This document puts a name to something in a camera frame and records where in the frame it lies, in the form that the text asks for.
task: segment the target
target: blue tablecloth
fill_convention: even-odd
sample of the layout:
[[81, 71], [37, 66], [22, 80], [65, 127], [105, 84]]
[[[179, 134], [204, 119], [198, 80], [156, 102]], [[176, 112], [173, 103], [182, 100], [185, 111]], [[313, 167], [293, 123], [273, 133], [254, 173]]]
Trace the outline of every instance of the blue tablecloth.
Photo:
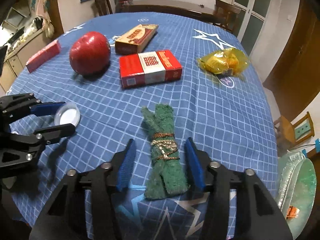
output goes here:
[[[183, 66], [182, 78], [167, 84], [123, 90], [119, 79], [119, 56], [114, 47], [111, 65], [96, 81], [74, 77], [69, 64], [72, 44], [88, 31], [108, 39], [140, 23], [159, 24], [158, 33], [145, 51], [170, 49]], [[92, 19], [58, 38], [62, 51], [32, 74], [25, 69], [12, 85], [10, 94], [34, 92], [43, 102], [71, 101], [78, 105], [81, 121], [77, 134], [60, 145], [50, 145], [39, 160], [37, 179], [28, 179], [13, 194], [26, 221], [33, 225], [55, 186], [67, 170], [92, 170], [122, 151], [134, 138], [137, 155], [130, 190], [123, 198], [113, 197], [123, 239], [198, 239], [208, 194], [198, 192], [159, 201], [144, 199], [151, 171], [150, 142], [141, 128], [140, 109], [155, 104], [174, 108], [175, 137], [181, 163], [185, 166], [184, 143], [192, 137], [200, 150], [227, 168], [252, 168], [275, 194], [277, 151], [270, 108], [260, 80], [252, 66], [244, 71], [246, 81], [226, 78], [218, 81], [196, 63], [219, 48], [242, 49], [232, 34], [194, 19], [161, 13], [121, 13]], [[53, 117], [28, 116], [11, 125], [19, 134], [53, 125]], [[235, 226], [236, 197], [230, 193], [228, 235]], [[87, 194], [87, 229], [92, 237], [90, 198]]]

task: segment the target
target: cigarette box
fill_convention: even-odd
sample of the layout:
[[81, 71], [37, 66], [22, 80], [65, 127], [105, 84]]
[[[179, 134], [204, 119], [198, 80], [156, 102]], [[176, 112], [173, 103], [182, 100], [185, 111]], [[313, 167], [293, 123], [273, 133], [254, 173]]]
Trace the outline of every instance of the cigarette box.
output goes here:
[[178, 80], [182, 66], [169, 50], [144, 52], [119, 59], [123, 88]]

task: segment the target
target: yellow candy wrapper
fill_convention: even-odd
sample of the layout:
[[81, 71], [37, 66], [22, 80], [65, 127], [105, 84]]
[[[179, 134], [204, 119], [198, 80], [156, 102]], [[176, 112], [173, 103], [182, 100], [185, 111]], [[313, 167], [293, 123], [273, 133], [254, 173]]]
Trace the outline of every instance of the yellow candy wrapper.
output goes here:
[[239, 49], [216, 50], [197, 59], [199, 67], [215, 75], [239, 77], [250, 64], [248, 57]]

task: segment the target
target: green towel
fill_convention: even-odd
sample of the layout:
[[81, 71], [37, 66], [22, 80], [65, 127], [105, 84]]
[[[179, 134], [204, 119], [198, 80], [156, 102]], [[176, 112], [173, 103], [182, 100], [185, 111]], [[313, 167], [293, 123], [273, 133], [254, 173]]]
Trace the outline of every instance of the green towel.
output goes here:
[[144, 193], [148, 199], [163, 199], [185, 193], [188, 184], [179, 162], [179, 152], [173, 137], [173, 109], [169, 105], [156, 105], [155, 113], [143, 107], [141, 110], [148, 134], [152, 140], [152, 172]]

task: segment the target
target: red cigarette pack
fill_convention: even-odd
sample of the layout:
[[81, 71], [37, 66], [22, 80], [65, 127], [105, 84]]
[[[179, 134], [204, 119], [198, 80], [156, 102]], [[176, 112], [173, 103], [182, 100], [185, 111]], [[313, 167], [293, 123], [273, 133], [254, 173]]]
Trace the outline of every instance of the red cigarette pack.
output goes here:
[[170, 50], [122, 56], [119, 64], [123, 88], [178, 80], [182, 74], [182, 66]]
[[43, 49], [39, 50], [26, 63], [26, 67], [29, 73], [35, 71], [44, 62], [53, 58], [55, 55], [59, 54], [60, 49], [61, 49], [61, 46], [59, 41], [54, 40], [50, 42], [47, 46], [45, 46]]

